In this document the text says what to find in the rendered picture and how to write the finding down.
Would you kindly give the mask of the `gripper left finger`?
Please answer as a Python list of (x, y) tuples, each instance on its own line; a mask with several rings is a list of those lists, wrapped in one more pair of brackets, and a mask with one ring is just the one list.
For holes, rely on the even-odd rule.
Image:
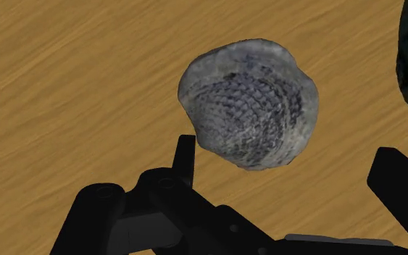
[(181, 135), (172, 166), (143, 172), (131, 191), (81, 189), (50, 255), (273, 255), (270, 236), (192, 188), (194, 159), (194, 136)]

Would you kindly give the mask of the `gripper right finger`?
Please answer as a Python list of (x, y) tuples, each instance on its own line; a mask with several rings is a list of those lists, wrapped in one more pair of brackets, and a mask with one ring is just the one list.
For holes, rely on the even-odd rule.
[(378, 148), (367, 185), (408, 232), (408, 158), (398, 149)]

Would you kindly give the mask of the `grey woven basket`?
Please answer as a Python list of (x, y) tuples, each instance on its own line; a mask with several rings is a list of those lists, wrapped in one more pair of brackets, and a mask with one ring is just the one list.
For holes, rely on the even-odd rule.
[(314, 81), (279, 43), (246, 39), (195, 58), (178, 83), (200, 147), (245, 170), (290, 164), (317, 123)]

